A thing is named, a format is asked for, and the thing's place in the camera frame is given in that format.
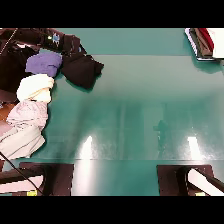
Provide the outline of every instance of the green table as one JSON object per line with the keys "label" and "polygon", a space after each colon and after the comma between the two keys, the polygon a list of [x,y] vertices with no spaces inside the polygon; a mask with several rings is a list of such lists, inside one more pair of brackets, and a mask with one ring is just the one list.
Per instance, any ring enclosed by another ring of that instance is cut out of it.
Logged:
{"label": "green table", "polygon": [[183,28],[60,30],[105,68],[91,92],[57,76],[46,144],[17,163],[74,163],[73,195],[158,195],[157,164],[211,164],[224,181],[223,69]]}

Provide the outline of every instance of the red cloth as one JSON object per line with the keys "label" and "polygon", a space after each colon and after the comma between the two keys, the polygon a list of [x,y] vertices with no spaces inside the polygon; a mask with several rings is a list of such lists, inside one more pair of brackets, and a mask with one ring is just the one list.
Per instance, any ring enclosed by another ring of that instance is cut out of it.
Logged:
{"label": "red cloth", "polygon": [[198,28],[198,29],[200,30],[200,32],[203,35],[203,37],[207,40],[209,49],[211,51],[213,51],[213,49],[214,49],[214,43],[213,43],[213,41],[212,41],[212,39],[211,39],[211,37],[210,37],[207,29],[206,28]]}

